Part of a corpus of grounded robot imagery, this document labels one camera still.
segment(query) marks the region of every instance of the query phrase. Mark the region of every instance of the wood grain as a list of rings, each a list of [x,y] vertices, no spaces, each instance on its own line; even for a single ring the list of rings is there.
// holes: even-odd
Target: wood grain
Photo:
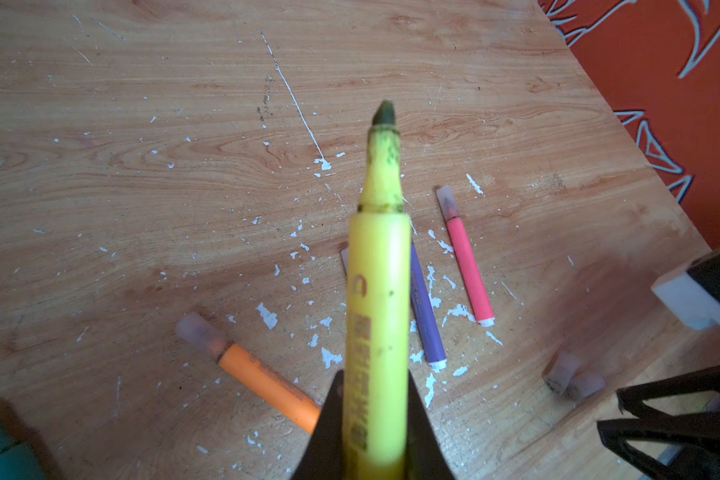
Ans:
[[[434,197],[450,184],[504,344],[463,317],[442,329],[429,412],[455,475],[637,476],[594,422],[619,415],[619,386],[720,363],[720,331],[649,290],[707,246],[533,0],[0,1],[0,402],[56,478],[288,477],[307,435],[173,325],[196,310],[324,399],[338,247],[384,98],[437,317],[468,304],[427,233],[450,243]],[[553,397],[559,348],[607,391]]]

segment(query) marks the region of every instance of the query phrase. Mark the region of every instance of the pink marker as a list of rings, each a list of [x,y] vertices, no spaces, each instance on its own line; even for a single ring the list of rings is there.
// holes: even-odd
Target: pink marker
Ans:
[[[464,223],[458,214],[454,193],[451,187],[446,185],[438,188],[437,194],[445,218],[445,225],[448,227],[448,234],[451,236],[451,242],[454,245],[456,261],[461,270],[461,276],[464,278],[464,285],[467,287],[467,295],[469,295],[469,301],[472,304],[474,317],[482,326],[493,326],[496,319],[494,309],[490,307],[488,293],[485,291],[478,263],[474,260],[469,236],[467,236]]]

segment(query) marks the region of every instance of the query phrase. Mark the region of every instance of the orange marker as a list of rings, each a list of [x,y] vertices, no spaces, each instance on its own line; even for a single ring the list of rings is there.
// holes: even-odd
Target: orange marker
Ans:
[[[176,324],[176,334],[219,366],[269,405],[310,435],[320,417],[320,406],[288,380],[264,365],[236,343],[228,340],[200,315],[189,312]]]

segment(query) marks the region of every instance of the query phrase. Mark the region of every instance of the orange marker body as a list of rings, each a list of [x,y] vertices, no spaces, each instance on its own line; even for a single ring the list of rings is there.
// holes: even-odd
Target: orange marker body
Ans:
[[[232,345],[219,365],[308,434],[315,431],[320,406],[247,350]]]

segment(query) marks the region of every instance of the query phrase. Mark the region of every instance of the yellow highlighter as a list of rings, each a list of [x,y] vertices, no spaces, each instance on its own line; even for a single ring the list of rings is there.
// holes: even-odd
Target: yellow highlighter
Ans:
[[[347,479],[402,480],[408,424],[411,227],[400,133],[384,101],[368,132],[365,185],[349,221],[342,442]]]

